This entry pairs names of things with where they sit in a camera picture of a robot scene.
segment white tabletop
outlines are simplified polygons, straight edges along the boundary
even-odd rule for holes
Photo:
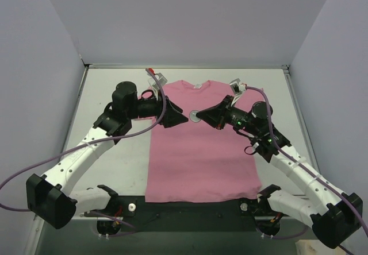
[[[263,88],[274,109],[273,123],[296,147],[299,154],[310,162],[292,98],[281,69],[156,69],[168,83],[185,80],[192,84],[207,80],[229,83],[240,78],[249,86]],[[122,81],[132,81],[141,93],[148,87],[149,76],[144,69],[89,69],[85,85],[72,124],[67,148],[80,142],[105,106],[111,101],[115,86]],[[151,121],[133,121],[129,133],[138,132]],[[85,190],[104,184],[120,195],[144,195],[147,185],[151,132],[121,140],[102,155],[78,181],[74,190]],[[279,170],[255,155],[258,175],[265,188],[276,184],[283,190],[302,195],[302,192]]]

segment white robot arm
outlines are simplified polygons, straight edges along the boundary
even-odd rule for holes
[[[311,227],[325,245],[336,248],[361,227],[353,210],[362,215],[362,199],[355,193],[348,196],[333,186],[298,154],[271,123],[273,110],[265,95],[266,101],[256,102],[249,113],[235,107],[234,100],[238,100],[246,89],[263,93],[261,90],[247,87],[239,79],[232,81],[230,86],[235,96],[227,95],[218,105],[195,111],[196,117],[218,130],[229,124],[237,134],[249,138],[254,152],[281,170],[309,199],[298,198],[271,185],[259,193],[253,209],[293,217]],[[273,225],[271,227],[260,230],[272,234],[275,230]]]
[[[166,79],[162,74],[157,76],[156,81],[163,85]],[[151,93],[150,97],[142,96],[138,99],[135,84],[122,82],[117,85],[112,94],[112,102],[105,107],[104,112],[78,144],[79,147],[84,147],[75,148],[75,151],[42,176],[33,174],[27,180],[27,204],[31,211],[59,229],[75,214],[104,209],[109,203],[116,202],[114,199],[119,198],[118,194],[104,185],[78,192],[72,190],[92,164],[118,143],[121,136],[127,134],[132,127],[132,119],[161,115],[164,99],[166,108],[160,125],[170,128],[188,121],[177,105],[167,96],[162,97],[157,84],[151,83],[151,87],[151,90],[145,91]]]

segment purple cable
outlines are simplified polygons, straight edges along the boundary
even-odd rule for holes
[[[267,115],[269,116],[269,130],[270,130],[270,135],[271,135],[271,139],[272,139],[272,143],[275,146],[275,148],[282,153],[284,156],[286,156],[288,159],[290,159],[292,162],[297,162],[297,160],[292,157],[291,155],[289,155],[288,153],[284,152],[276,143],[276,139],[275,139],[275,135],[273,132],[273,128],[272,128],[272,120],[271,120],[271,108],[270,108],[270,102],[267,98],[267,95],[259,88],[256,87],[249,87],[247,86],[246,89],[248,90],[255,90],[259,93],[262,94],[262,96],[264,97],[264,101],[266,102],[266,107],[267,107]],[[308,174],[310,174],[311,177],[316,178],[316,180],[321,183],[323,186],[325,186],[327,189],[329,189],[331,192],[333,192],[336,196],[338,196],[342,201],[344,201],[346,203],[346,205],[348,205],[348,207],[350,208],[350,210],[354,213],[354,215],[358,218],[358,221],[361,223],[364,232],[366,233],[367,237],[368,237],[368,227],[365,224],[363,218],[361,217],[361,215],[359,214],[359,212],[354,208],[354,206],[340,193],[338,193],[335,189],[333,189],[330,185],[328,185],[326,182],[324,182],[323,180],[321,180],[319,177],[316,177],[315,174],[313,172],[311,172],[306,166],[304,166],[303,164],[299,164],[298,166],[300,166],[300,168],[302,168],[303,170],[305,170]]]
[[[305,232],[308,231],[308,226],[305,225],[303,230],[300,231],[299,233],[297,234],[294,234],[294,235],[290,235],[290,236],[273,236],[271,237],[270,235],[267,235],[265,233],[263,233],[262,231],[259,230],[258,227],[255,228],[258,232],[262,233],[263,235],[265,235],[267,238],[272,238],[272,239],[293,239],[293,238],[296,238],[296,237],[299,237],[299,236],[302,236]]]
[[[349,250],[347,250],[345,247],[343,247],[342,245],[339,245],[339,247],[344,250],[346,252],[346,254],[348,255],[354,255],[352,252],[350,252]]]
[[[126,225],[126,226],[129,226],[135,230],[137,230],[137,228],[135,228],[133,225],[131,225],[130,223],[127,223],[127,222],[123,222],[122,220],[118,219],[118,218],[115,218],[115,217],[112,217],[112,216],[109,216],[109,215],[105,215],[103,213],[100,213],[100,212],[90,212],[92,214],[95,214],[99,217],[105,217],[105,218],[108,218],[108,219],[111,219],[113,221],[116,221],[116,222],[119,222],[121,223],[122,225]],[[95,234],[95,235],[99,235],[97,234],[92,228],[91,228],[91,231]],[[126,235],[131,235],[131,234],[134,234],[136,233],[135,231],[131,231],[131,232],[122,232],[122,233],[119,233],[119,234],[115,234],[115,235],[109,235],[109,238],[114,238],[114,237],[120,237],[120,236],[126,236]]]
[[[164,91],[162,89],[162,86],[161,86],[160,82],[157,80],[156,76],[154,74],[152,74],[151,71],[148,70],[148,68],[146,68],[145,70],[147,71],[147,73],[149,74],[149,76],[151,76],[155,80],[156,84],[159,86],[159,89],[160,89],[160,92],[161,92],[161,95],[162,95],[162,98],[163,98],[162,99],[162,104],[163,104],[162,105],[162,112],[161,112],[161,115],[159,116],[159,118],[156,120],[155,123],[153,123],[151,126],[145,128],[144,130],[141,130],[140,132],[132,133],[132,134],[129,134],[127,136],[114,136],[114,137],[105,137],[105,138],[97,139],[97,140],[88,142],[88,144],[87,143],[82,144],[82,145],[77,146],[77,147],[74,147],[74,148],[72,148],[70,150],[66,150],[65,152],[62,152],[61,154],[58,154],[57,156],[53,156],[53,157],[51,157],[49,159],[46,159],[44,161],[41,161],[39,163],[33,164],[31,166],[28,166],[28,167],[26,167],[26,168],[24,168],[24,169],[16,172],[15,174],[9,176],[6,180],[4,180],[0,184],[0,191],[1,191],[1,189],[3,189],[3,187],[9,181],[11,181],[13,178],[19,176],[20,174],[22,174],[22,173],[24,173],[24,172],[26,172],[28,170],[31,170],[31,169],[36,168],[38,166],[44,165],[46,163],[49,163],[50,161],[53,161],[53,160],[58,159],[58,158],[60,158],[62,156],[65,156],[66,154],[69,154],[69,153],[72,153],[72,152],[74,152],[76,150],[79,150],[79,149],[82,149],[84,147],[87,147],[88,145],[92,145],[92,144],[96,144],[96,143],[104,142],[104,141],[120,140],[120,139],[129,138],[129,137],[139,136],[140,134],[146,133],[147,131],[151,130],[154,126],[156,126],[158,123],[160,123],[161,120],[162,120],[162,118],[163,118],[163,116],[164,116],[164,114],[165,114],[165,111],[166,111],[165,93],[164,93]],[[29,209],[19,209],[19,208],[9,207],[9,206],[6,206],[6,205],[4,205],[2,203],[0,203],[0,208],[3,208],[5,210],[9,210],[9,211],[15,211],[15,212],[30,212]]]

